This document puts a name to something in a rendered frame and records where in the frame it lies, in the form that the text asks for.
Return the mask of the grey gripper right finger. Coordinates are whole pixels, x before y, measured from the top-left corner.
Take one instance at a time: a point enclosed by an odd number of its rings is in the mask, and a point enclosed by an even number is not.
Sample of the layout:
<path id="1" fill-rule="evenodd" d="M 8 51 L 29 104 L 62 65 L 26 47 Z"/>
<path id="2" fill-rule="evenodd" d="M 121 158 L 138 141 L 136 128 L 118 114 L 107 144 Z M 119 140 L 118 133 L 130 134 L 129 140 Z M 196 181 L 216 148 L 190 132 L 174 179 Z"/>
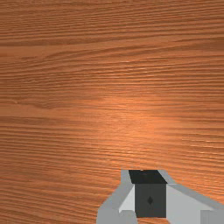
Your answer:
<path id="1" fill-rule="evenodd" d="M 170 224 L 224 224 L 224 205 L 181 184 L 163 170 L 145 172 L 145 214 Z"/>

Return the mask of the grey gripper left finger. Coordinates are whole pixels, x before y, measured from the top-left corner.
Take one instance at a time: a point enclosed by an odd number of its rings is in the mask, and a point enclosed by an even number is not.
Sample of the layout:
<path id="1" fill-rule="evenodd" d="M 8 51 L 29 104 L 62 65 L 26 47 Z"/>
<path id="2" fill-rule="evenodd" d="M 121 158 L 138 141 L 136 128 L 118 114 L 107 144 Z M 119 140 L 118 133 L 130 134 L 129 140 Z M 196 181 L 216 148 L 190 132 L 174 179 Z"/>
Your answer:
<path id="1" fill-rule="evenodd" d="M 136 208 L 136 188 L 131 171 L 121 170 L 121 182 L 98 209 L 96 224 L 138 224 L 138 218 L 150 218 L 147 206 Z"/>

